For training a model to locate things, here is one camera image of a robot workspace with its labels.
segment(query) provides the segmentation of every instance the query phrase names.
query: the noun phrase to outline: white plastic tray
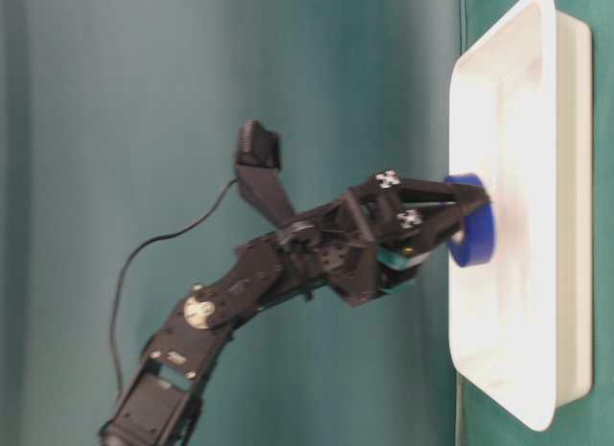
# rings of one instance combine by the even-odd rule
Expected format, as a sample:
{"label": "white plastic tray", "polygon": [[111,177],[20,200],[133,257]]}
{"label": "white plastic tray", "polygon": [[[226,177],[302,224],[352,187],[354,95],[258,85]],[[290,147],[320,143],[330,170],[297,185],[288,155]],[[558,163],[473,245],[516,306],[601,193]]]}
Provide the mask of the white plastic tray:
{"label": "white plastic tray", "polygon": [[456,63],[450,174],[493,200],[489,264],[450,260],[457,370],[534,430],[592,385],[591,37],[520,0]]}

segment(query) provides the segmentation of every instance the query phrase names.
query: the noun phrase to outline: blue object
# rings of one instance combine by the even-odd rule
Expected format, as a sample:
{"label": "blue object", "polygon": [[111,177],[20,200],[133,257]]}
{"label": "blue object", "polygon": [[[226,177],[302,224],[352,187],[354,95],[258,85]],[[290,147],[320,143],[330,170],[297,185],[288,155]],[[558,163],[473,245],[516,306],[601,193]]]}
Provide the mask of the blue object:
{"label": "blue object", "polygon": [[[447,176],[445,182],[484,187],[479,177],[473,174]],[[448,249],[459,267],[487,263],[495,248],[495,224],[492,207],[482,206],[464,219],[463,237],[448,242]]]}

